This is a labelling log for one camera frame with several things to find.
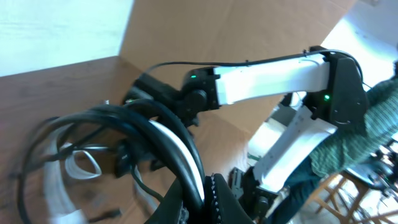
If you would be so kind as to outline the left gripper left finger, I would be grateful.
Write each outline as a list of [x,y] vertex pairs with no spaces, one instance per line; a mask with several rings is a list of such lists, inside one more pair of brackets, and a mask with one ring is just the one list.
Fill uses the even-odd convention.
[[167,191],[164,201],[149,218],[149,224],[186,224],[187,209],[183,204],[180,182],[175,179]]

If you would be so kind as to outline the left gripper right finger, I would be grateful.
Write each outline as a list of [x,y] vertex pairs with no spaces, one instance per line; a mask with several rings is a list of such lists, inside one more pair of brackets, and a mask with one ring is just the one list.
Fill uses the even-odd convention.
[[253,224],[221,174],[205,178],[205,223]]

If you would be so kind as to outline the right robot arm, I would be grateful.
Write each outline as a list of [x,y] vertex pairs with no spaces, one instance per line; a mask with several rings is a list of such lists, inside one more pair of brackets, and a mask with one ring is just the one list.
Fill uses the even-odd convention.
[[176,115],[186,126],[198,113],[266,96],[305,92],[301,107],[267,154],[233,181],[212,176],[200,218],[208,223],[250,223],[263,217],[288,176],[323,140],[336,131],[365,130],[368,99],[362,70],[350,54],[313,46],[308,52],[244,63],[197,62],[176,90],[143,73],[126,104]]

